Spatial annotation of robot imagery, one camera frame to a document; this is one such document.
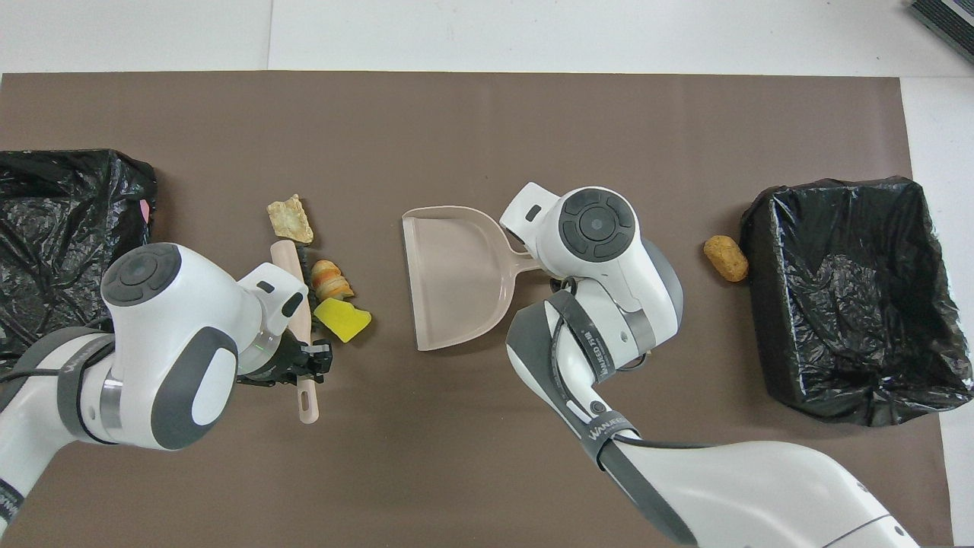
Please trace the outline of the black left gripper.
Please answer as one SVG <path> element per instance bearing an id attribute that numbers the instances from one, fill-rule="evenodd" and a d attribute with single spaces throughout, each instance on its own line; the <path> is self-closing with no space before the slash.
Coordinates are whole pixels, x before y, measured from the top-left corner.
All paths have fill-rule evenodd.
<path id="1" fill-rule="evenodd" d="M 288 350 L 288 383 L 297 384 L 302 377 L 304 352 L 300 341 L 293 341 Z M 237 382 L 239 384 L 272 387 L 277 383 L 279 365 L 279 350 L 282 349 L 282 339 L 266 339 L 254 341 L 243 350 L 237 365 Z M 309 346 L 309 372 L 312 377 L 323 377 L 331 369 L 332 346 L 330 342 L 316 342 Z"/>

